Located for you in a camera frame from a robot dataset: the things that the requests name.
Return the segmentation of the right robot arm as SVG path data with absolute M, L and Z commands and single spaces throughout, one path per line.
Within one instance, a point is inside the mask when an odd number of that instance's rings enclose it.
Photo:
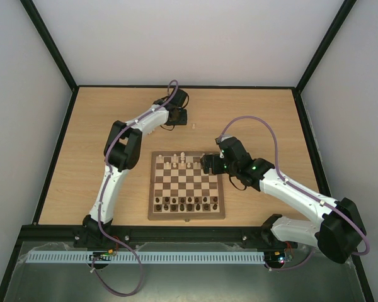
M 285 241 L 302 243 L 319 249 L 339 264 L 357 252 L 367 232 L 352 200 L 338 201 L 299 184 L 283 175 L 273 163 L 252 158 L 236 137 L 225 135 L 217 145 L 218 154 L 206 154 L 200 159 L 206 174 L 235 177 L 245 188 L 273 196 L 307 218 L 303 221 L 271 216 L 262 231 L 267 245 L 274 247 Z

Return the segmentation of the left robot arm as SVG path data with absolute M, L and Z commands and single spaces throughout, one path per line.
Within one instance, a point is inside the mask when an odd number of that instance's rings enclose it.
M 188 100 L 187 92 L 176 87 L 133 120 L 113 123 L 104 148 L 103 181 L 92 209 L 84 217 L 84 227 L 100 233 L 111 225 L 120 188 L 139 161 L 143 136 L 159 126 L 186 125 Z

